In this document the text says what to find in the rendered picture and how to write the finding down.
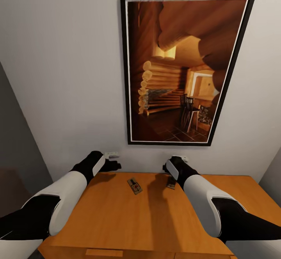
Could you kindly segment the mousetrap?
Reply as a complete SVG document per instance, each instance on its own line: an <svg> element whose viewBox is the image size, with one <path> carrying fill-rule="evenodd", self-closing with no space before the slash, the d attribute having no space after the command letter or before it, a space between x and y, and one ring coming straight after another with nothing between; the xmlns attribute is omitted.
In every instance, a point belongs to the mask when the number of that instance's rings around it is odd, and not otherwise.
<svg viewBox="0 0 281 259"><path fill-rule="evenodd" d="M175 190L176 182L177 181L174 179L174 177L169 173L167 188L171 188L171 189Z"/></svg>
<svg viewBox="0 0 281 259"><path fill-rule="evenodd" d="M129 183L131 189L133 190L133 192L135 194L138 194L141 191L143 191L143 189L141 188L141 186L139 185L139 183L136 181L136 179L134 177L132 177L131 179L127 180L127 182Z"/></svg>

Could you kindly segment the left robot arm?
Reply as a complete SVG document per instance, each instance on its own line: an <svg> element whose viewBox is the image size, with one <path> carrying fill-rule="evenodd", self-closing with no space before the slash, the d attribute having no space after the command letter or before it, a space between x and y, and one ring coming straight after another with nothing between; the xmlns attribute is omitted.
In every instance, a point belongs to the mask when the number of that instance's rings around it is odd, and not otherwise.
<svg viewBox="0 0 281 259"><path fill-rule="evenodd" d="M57 235L97 173L121 169L121 164L110 158L120 158L120 153L92 151L20 210L0 218L0 259L28 259L47 237Z"/></svg>

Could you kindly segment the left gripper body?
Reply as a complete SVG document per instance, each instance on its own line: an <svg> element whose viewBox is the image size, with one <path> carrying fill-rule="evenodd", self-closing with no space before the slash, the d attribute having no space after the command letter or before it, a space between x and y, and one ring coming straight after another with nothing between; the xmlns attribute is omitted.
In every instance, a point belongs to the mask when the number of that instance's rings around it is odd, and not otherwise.
<svg viewBox="0 0 281 259"><path fill-rule="evenodd" d="M117 161L109 161L108 160L108 166L104 170L100 170L99 172L109 172L109 171L117 170Z"/></svg>

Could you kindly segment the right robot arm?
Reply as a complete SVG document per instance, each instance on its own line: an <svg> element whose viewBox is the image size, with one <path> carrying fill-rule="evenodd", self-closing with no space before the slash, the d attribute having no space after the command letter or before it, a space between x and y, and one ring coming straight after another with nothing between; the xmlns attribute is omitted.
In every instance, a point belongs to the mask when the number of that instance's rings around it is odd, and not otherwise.
<svg viewBox="0 0 281 259"><path fill-rule="evenodd" d="M281 227L248 213L188 161L186 156L172 156L162 169L184 190L206 233L220 239L238 259L281 259Z"/></svg>

